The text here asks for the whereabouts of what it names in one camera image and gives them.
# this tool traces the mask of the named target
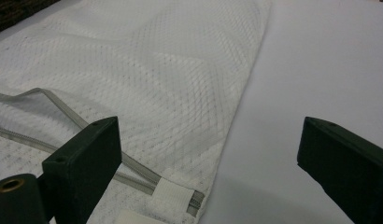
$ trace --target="white table surface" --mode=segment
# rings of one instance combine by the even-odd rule
[[[352,223],[297,166],[305,116],[383,147],[383,3],[274,1],[201,224]]]

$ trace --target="white quilted fabric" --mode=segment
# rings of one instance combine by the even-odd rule
[[[88,122],[118,116],[122,150],[205,194],[197,217],[112,181],[90,223],[122,208],[197,223],[262,41],[267,0],[82,0],[0,41],[0,92],[52,90]],[[0,125],[57,147],[79,132],[43,95],[0,102]],[[0,179],[45,152],[0,137]]]

